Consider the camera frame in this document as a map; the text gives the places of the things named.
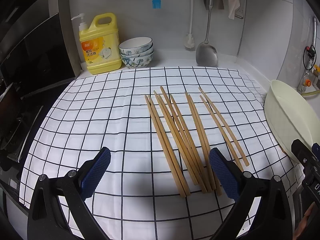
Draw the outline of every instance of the wooden chopstick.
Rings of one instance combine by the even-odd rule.
[[[195,106],[195,103],[193,102],[191,96],[189,95],[189,98],[190,98],[190,102],[193,106],[193,109],[196,113],[196,116],[197,116],[197,120],[198,120],[198,123],[199,123],[199,127],[201,129],[201,132],[202,132],[202,136],[203,136],[203,140],[204,140],[204,144],[206,146],[206,149],[207,149],[207,153],[208,153],[208,158],[209,158],[209,153],[210,153],[210,144],[209,144],[209,141],[208,141],[208,138],[207,138],[207,135],[204,131],[204,127],[202,125],[202,122],[201,122],[201,119],[200,119],[200,116],[199,116],[199,113],[196,109],[196,106]],[[222,190],[221,190],[221,184],[220,184],[220,181],[218,180],[216,174],[212,171],[212,174],[213,174],[213,178],[214,178],[214,182],[215,182],[215,186],[216,186],[216,190],[217,190],[217,194],[219,196],[222,195]]]
[[[198,119],[198,117],[197,117],[199,114],[198,114],[197,110],[193,107],[193,105],[191,103],[191,97],[189,97],[187,92],[186,92],[186,97],[187,97],[187,100],[188,100],[189,108],[191,110],[193,121],[195,122],[195,125],[196,125],[196,129],[197,129],[197,133],[198,133],[198,136],[199,136],[202,152],[203,152],[203,155],[204,155],[205,165],[207,166],[207,173],[208,173],[208,176],[209,176],[209,181],[210,181],[210,184],[211,184],[211,188],[212,188],[212,190],[215,190],[216,189],[216,183],[214,181],[214,176],[213,176],[212,168],[211,168],[210,161],[209,161],[209,152],[208,152],[208,149],[207,149],[207,147],[205,145],[203,134],[202,134],[202,130],[201,130],[201,127],[200,127],[200,124],[199,124],[200,118]]]
[[[175,110],[173,109],[173,106],[172,106],[172,104],[171,104],[171,102],[170,102],[170,100],[169,100],[169,98],[168,98],[168,96],[167,96],[164,88],[161,86],[160,89],[161,89],[161,91],[162,91],[162,94],[163,94],[163,96],[164,96],[165,101],[167,102],[167,104],[168,104],[168,106],[169,106],[169,109],[170,109],[170,112],[171,112],[171,114],[172,114],[172,117],[173,117],[174,121],[176,122],[176,124],[177,124],[177,126],[178,126],[178,130],[180,131],[180,134],[181,134],[181,136],[182,136],[182,139],[183,139],[183,141],[184,141],[184,143],[185,143],[185,145],[186,145],[186,147],[187,147],[188,154],[189,154],[190,157],[192,158],[192,160],[193,160],[193,162],[194,162],[194,164],[195,164],[195,166],[196,166],[196,169],[198,170],[198,173],[201,173],[200,167],[199,167],[199,165],[198,165],[198,162],[196,161],[196,157],[195,157],[194,154],[193,154],[193,151],[192,151],[192,149],[191,149],[191,145],[190,145],[190,143],[189,143],[189,141],[188,141],[188,138],[187,138],[187,135],[185,134],[185,131],[184,131],[183,128],[182,128],[182,125],[181,125],[181,123],[180,123],[180,121],[179,121],[179,118],[178,118]]]
[[[195,185],[199,184],[202,192],[207,193],[207,189],[205,188],[205,185],[204,185],[204,183],[202,181],[202,178],[201,178],[200,174],[198,173],[198,171],[196,169],[196,166],[193,163],[193,160],[192,160],[191,156],[188,155],[188,150],[186,149],[186,146],[185,146],[185,144],[183,142],[183,139],[182,139],[182,137],[181,137],[176,125],[174,124],[173,119],[171,118],[167,107],[165,106],[161,96],[159,96],[155,91],[154,91],[154,94],[155,94],[156,99],[157,99],[157,101],[159,103],[159,106],[160,106],[160,108],[162,110],[164,118],[165,118],[165,120],[166,120],[166,122],[167,122],[167,124],[169,126],[169,129],[170,129],[170,131],[172,133],[172,136],[173,136],[173,138],[174,138],[174,140],[175,140],[175,142],[177,144],[177,147],[178,147],[179,152],[180,152],[180,154],[181,154],[181,156],[183,158],[183,161],[184,161],[184,163],[185,163],[185,165],[186,165],[186,167],[187,167],[187,169],[189,171],[189,174],[190,174],[190,177],[191,177],[193,183]]]
[[[237,154],[236,154],[236,152],[235,152],[235,149],[233,148],[233,146],[232,146],[232,144],[231,144],[228,136],[226,135],[226,132],[225,132],[224,129],[222,128],[221,124],[219,123],[219,120],[216,118],[216,116],[214,115],[212,109],[211,109],[210,106],[207,104],[207,102],[204,100],[204,98],[203,98],[202,96],[200,96],[200,98],[201,98],[201,100],[203,101],[204,105],[207,107],[207,109],[208,109],[209,113],[211,114],[214,122],[215,122],[216,125],[218,126],[218,128],[219,128],[219,130],[220,130],[220,132],[221,132],[221,134],[222,134],[222,136],[223,136],[223,138],[224,138],[224,140],[226,141],[226,143],[227,143],[227,145],[228,145],[228,148],[230,149],[230,152],[231,152],[233,158],[234,158],[235,161],[236,161],[237,166],[238,166],[239,169],[243,172],[243,171],[244,171],[244,170],[243,170],[243,167],[242,167],[242,165],[241,165],[241,163],[240,163],[240,161],[239,161],[239,158],[238,158],[238,156],[237,156]]]
[[[187,185],[187,183],[185,181],[185,178],[183,177],[182,172],[179,169],[179,164],[177,162],[176,157],[174,156],[172,158],[171,154],[169,153],[169,149],[171,149],[172,154],[174,155],[173,150],[171,148],[171,145],[169,144],[169,148],[167,148],[167,144],[164,141],[164,137],[163,137],[163,133],[162,133],[162,130],[164,131],[164,128],[163,128],[162,123],[159,125],[159,121],[160,121],[159,115],[158,115],[157,112],[155,114],[155,112],[153,111],[153,109],[151,107],[151,104],[150,104],[150,101],[152,102],[151,98],[148,98],[147,96],[145,96],[145,99],[146,99],[146,102],[147,102],[147,106],[148,106],[149,113],[150,113],[151,119],[153,121],[154,127],[156,128],[156,132],[157,132],[161,147],[162,147],[162,149],[164,151],[164,155],[165,155],[165,157],[167,159],[168,165],[169,165],[171,173],[173,175],[173,179],[174,179],[174,181],[175,181],[175,183],[177,185],[177,188],[178,188],[178,191],[180,193],[180,196],[181,197],[186,197],[186,196],[190,195],[190,191],[188,189],[188,185]],[[185,182],[185,185],[187,185],[186,189],[182,185],[183,181]]]
[[[199,90],[201,91],[201,93],[204,95],[205,99],[207,99],[207,101],[209,102],[210,106],[214,109],[214,111],[216,112],[216,114],[218,115],[218,117],[220,118],[220,120],[222,121],[223,125],[225,126],[225,128],[227,129],[228,133],[230,134],[231,138],[233,139],[243,161],[245,166],[249,166],[249,162],[247,157],[245,156],[238,140],[236,139],[235,135],[233,134],[232,130],[230,129],[229,125],[227,124],[226,120],[223,118],[223,116],[220,114],[220,112],[218,111],[218,109],[216,108],[216,106],[214,105],[214,103],[210,100],[210,98],[207,96],[207,94],[199,87]]]
[[[177,111],[178,117],[179,117],[179,119],[180,119],[180,121],[181,121],[181,123],[182,123],[182,126],[183,126],[183,128],[184,128],[184,131],[185,131],[185,133],[186,133],[186,135],[187,135],[187,139],[188,139],[188,141],[189,141],[189,143],[190,143],[191,149],[192,149],[192,151],[193,151],[193,155],[194,155],[194,157],[196,158],[196,161],[197,161],[197,163],[198,163],[198,166],[199,166],[199,169],[200,169],[200,173],[201,173],[202,178],[203,178],[203,180],[204,180],[204,184],[205,184],[205,186],[206,186],[206,188],[207,188],[207,191],[208,191],[208,192],[212,192],[211,185],[210,185],[210,182],[209,182],[209,179],[208,179],[208,174],[207,174],[206,171],[204,170],[202,161],[201,161],[200,156],[199,156],[199,154],[198,154],[198,151],[197,151],[197,149],[196,149],[196,145],[195,145],[195,143],[193,142],[193,139],[192,139],[192,136],[191,136],[191,134],[190,134],[190,132],[189,132],[189,129],[188,129],[187,125],[186,125],[186,122],[184,121],[183,116],[182,116],[182,114],[181,114],[181,112],[180,112],[180,109],[178,108],[177,103],[175,102],[173,96],[170,95],[170,98],[171,98],[171,101],[172,101],[172,103],[173,103],[173,105],[174,105],[174,108],[175,108],[176,111]]]

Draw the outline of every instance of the yellow bottle handle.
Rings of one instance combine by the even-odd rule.
[[[103,19],[103,18],[111,18],[111,22],[108,23],[108,24],[99,24],[99,20],[100,19]],[[117,18],[116,18],[116,15],[114,13],[104,13],[104,14],[100,14],[100,15],[97,15],[91,25],[90,25],[90,29],[91,28],[104,28],[106,26],[109,26],[110,28],[113,28],[113,29],[117,29]]]

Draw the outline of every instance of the ceramic bowl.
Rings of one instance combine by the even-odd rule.
[[[150,49],[148,49],[147,51],[142,52],[142,53],[140,53],[140,54],[135,54],[135,55],[122,55],[122,54],[121,54],[121,56],[122,56],[122,57],[127,57],[127,58],[144,57],[144,56],[146,56],[146,55],[151,54],[152,52],[153,52],[153,44],[152,44],[152,46],[151,46]]]
[[[122,42],[119,45],[122,55],[135,55],[147,51],[152,46],[152,39],[149,37],[138,37]]]
[[[153,52],[149,55],[136,58],[121,56],[122,62],[129,68],[139,68],[147,66],[153,59]]]

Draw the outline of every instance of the white pump dispenser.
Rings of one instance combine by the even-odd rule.
[[[79,15],[74,16],[73,18],[71,18],[71,21],[76,18],[81,18],[81,23],[79,25],[79,31],[86,30],[88,28],[88,25],[86,22],[84,22],[84,13],[80,13]]]

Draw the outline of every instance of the chopstick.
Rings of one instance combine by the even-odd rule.
[[[201,161],[201,159],[200,159],[199,153],[198,153],[198,151],[197,151],[197,149],[196,149],[196,145],[195,145],[195,143],[194,143],[194,141],[193,141],[193,139],[192,139],[192,136],[191,136],[191,134],[190,134],[190,132],[189,132],[189,129],[188,129],[187,125],[186,125],[186,122],[184,121],[183,116],[182,116],[182,114],[181,114],[181,112],[180,112],[180,109],[178,108],[177,103],[176,103],[176,101],[174,100],[173,96],[170,95],[170,98],[171,98],[171,101],[172,101],[172,103],[173,103],[173,105],[174,105],[174,108],[175,108],[176,111],[177,111],[178,117],[179,117],[179,119],[180,119],[180,121],[181,121],[181,123],[182,123],[182,126],[183,126],[183,128],[184,128],[184,131],[185,131],[185,133],[186,133],[186,135],[187,135],[187,139],[188,139],[188,141],[189,141],[189,143],[190,143],[191,149],[192,149],[192,151],[193,151],[193,154],[194,154],[194,156],[195,156],[195,158],[196,158],[196,161],[197,161],[197,163],[198,163],[198,166],[199,166],[199,168],[200,168],[200,173],[201,173],[202,178],[203,178],[203,180],[204,180],[204,183],[205,183],[205,186],[206,186],[206,188],[207,188],[207,191],[208,191],[208,192],[212,192],[211,185],[210,185],[210,182],[209,182],[209,179],[208,179],[208,174],[207,174],[206,171],[204,170],[202,161]]]
[[[214,103],[210,100],[210,98],[207,96],[207,94],[199,87],[199,90],[201,91],[201,93],[204,95],[205,99],[207,99],[207,101],[209,102],[210,106],[214,109],[214,111],[216,112],[216,114],[218,115],[218,117],[220,118],[220,120],[222,121],[223,125],[226,127],[228,133],[230,134],[231,138],[233,139],[243,161],[245,166],[249,166],[249,162],[247,157],[245,156],[238,140],[236,139],[235,135],[233,134],[232,130],[230,129],[229,125],[227,124],[226,120],[223,118],[223,116],[220,114],[220,112],[218,111],[218,109],[216,108],[216,106],[214,105]]]
[[[148,98],[147,96],[145,96],[145,99],[147,102],[147,106],[148,106],[149,113],[150,113],[151,119],[153,121],[154,127],[156,128],[156,132],[157,132],[161,147],[164,151],[164,155],[167,159],[168,165],[169,165],[171,173],[173,175],[173,179],[177,185],[180,196],[181,197],[189,196],[190,191],[189,191],[187,182],[185,181],[185,178],[183,177],[183,174],[179,168],[178,161],[173,153],[173,150],[172,150],[171,145],[169,143],[169,139],[164,131],[163,125],[162,125],[160,117],[156,111],[156,108],[154,107],[153,101],[152,101],[151,97]]]
[[[204,98],[203,98],[202,96],[200,96],[200,98],[201,98],[201,100],[203,101],[204,105],[207,107],[207,109],[208,109],[209,113],[211,114],[214,122],[215,122],[216,125],[218,126],[218,128],[219,128],[219,130],[220,130],[220,132],[221,132],[221,134],[222,134],[222,136],[223,136],[223,138],[224,138],[224,140],[226,141],[226,143],[227,143],[227,145],[228,145],[228,148],[230,149],[230,152],[231,152],[233,158],[234,158],[235,161],[236,161],[237,166],[238,166],[239,169],[243,172],[243,171],[244,171],[244,170],[243,170],[243,167],[242,167],[242,165],[241,165],[241,163],[240,163],[240,161],[239,161],[239,158],[238,158],[238,156],[237,156],[237,154],[236,154],[236,152],[235,152],[235,150],[234,150],[234,148],[233,148],[233,146],[232,146],[232,144],[231,144],[228,136],[226,135],[226,132],[225,132],[224,129],[222,128],[221,124],[219,123],[218,119],[216,118],[216,116],[214,115],[212,109],[211,109],[210,106],[207,104],[207,102],[204,100]]]
[[[189,95],[189,98],[190,98],[190,102],[193,106],[193,109],[196,113],[196,117],[197,117],[197,120],[198,120],[198,123],[199,123],[199,127],[201,129],[201,133],[202,133],[202,136],[203,136],[203,140],[204,140],[204,144],[206,146],[206,149],[207,149],[207,153],[208,153],[208,159],[209,159],[209,153],[210,153],[210,144],[209,144],[209,141],[208,141],[208,138],[207,138],[207,135],[204,131],[204,127],[202,125],[202,122],[201,122],[201,119],[200,119],[200,116],[199,116],[199,113],[196,109],[196,106],[195,106],[195,103],[193,102],[191,96]],[[215,182],[215,185],[216,185],[216,190],[217,190],[217,194],[219,196],[222,195],[222,190],[221,190],[221,184],[220,184],[220,181],[218,180],[216,174],[212,171],[212,174],[213,174],[213,178],[214,178],[214,182]]]
[[[201,144],[202,152],[203,152],[203,155],[204,155],[205,165],[207,166],[207,173],[208,173],[208,176],[209,176],[209,181],[210,181],[210,184],[211,184],[211,188],[212,188],[212,190],[215,190],[216,189],[216,183],[214,181],[212,168],[211,168],[211,165],[210,165],[210,162],[209,162],[209,152],[208,152],[207,146],[206,146],[206,144],[204,142],[202,129],[201,129],[201,126],[199,124],[200,117],[198,117],[199,116],[198,111],[193,107],[193,104],[191,103],[191,97],[189,97],[187,92],[185,92],[185,94],[186,94],[186,97],[187,97],[187,100],[188,100],[189,108],[191,110],[193,121],[195,122],[195,125],[196,125],[197,133],[198,133],[198,136],[199,136],[199,139],[200,139],[200,144]]]
[[[177,147],[178,147],[179,152],[180,152],[180,154],[181,154],[181,156],[183,158],[183,161],[184,161],[184,163],[185,163],[185,165],[186,165],[186,167],[187,167],[187,169],[189,171],[189,174],[190,174],[190,177],[191,177],[193,183],[195,185],[199,184],[202,192],[207,193],[207,189],[205,188],[205,185],[204,185],[204,183],[202,181],[202,178],[201,178],[200,174],[198,173],[198,171],[197,171],[197,169],[195,167],[195,164],[193,163],[193,160],[192,160],[191,156],[188,155],[188,150],[186,149],[186,146],[185,146],[185,144],[184,144],[184,142],[182,140],[182,137],[181,137],[176,125],[174,124],[173,119],[171,118],[167,107],[165,106],[161,96],[158,95],[156,93],[156,91],[154,91],[154,94],[155,94],[156,99],[157,99],[157,101],[159,103],[159,106],[160,106],[161,111],[162,111],[162,113],[164,115],[164,118],[165,118],[165,120],[166,120],[166,122],[167,122],[167,124],[169,126],[169,129],[170,129],[170,131],[172,133],[174,141],[177,144]]]
[[[170,111],[171,111],[171,113],[172,113],[173,119],[174,119],[174,121],[176,122],[176,124],[177,124],[177,126],[178,126],[178,129],[179,129],[179,131],[180,131],[180,133],[181,133],[182,139],[183,139],[183,141],[184,141],[184,143],[185,143],[185,145],[186,145],[186,147],[187,147],[188,154],[189,154],[190,157],[192,158],[192,161],[193,161],[193,163],[195,164],[195,167],[196,167],[198,173],[199,173],[200,175],[202,175],[202,178],[203,178],[203,180],[204,180],[204,184],[205,184],[205,187],[206,187],[207,191],[212,192],[211,186],[210,186],[210,183],[209,183],[209,180],[208,180],[208,178],[207,178],[207,176],[206,176],[206,173],[204,172],[204,168],[203,168],[203,165],[202,165],[202,163],[201,163],[199,154],[198,154],[198,152],[197,152],[197,150],[196,150],[196,146],[194,146],[194,149],[195,149],[195,152],[194,152],[193,149],[192,149],[192,147],[191,147],[191,144],[190,144],[190,142],[189,142],[189,140],[188,140],[188,138],[187,138],[186,132],[189,133],[189,130],[188,130],[188,127],[186,126],[186,123],[184,122],[184,120],[183,120],[183,118],[182,118],[181,112],[180,112],[180,110],[178,109],[177,104],[175,104],[175,108],[177,109],[177,112],[180,113],[180,116],[179,116],[179,117],[180,117],[181,122],[184,122],[184,125],[185,125],[184,128],[182,127],[182,125],[181,125],[181,123],[180,123],[180,121],[179,121],[179,118],[178,118],[175,110],[173,109],[173,106],[172,106],[172,104],[171,104],[171,102],[170,102],[170,100],[169,100],[169,98],[168,98],[168,96],[167,96],[164,88],[161,86],[160,89],[161,89],[161,91],[162,91],[162,94],[163,94],[165,100],[167,101],[167,104],[168,104],[169,109],[170,109]]]

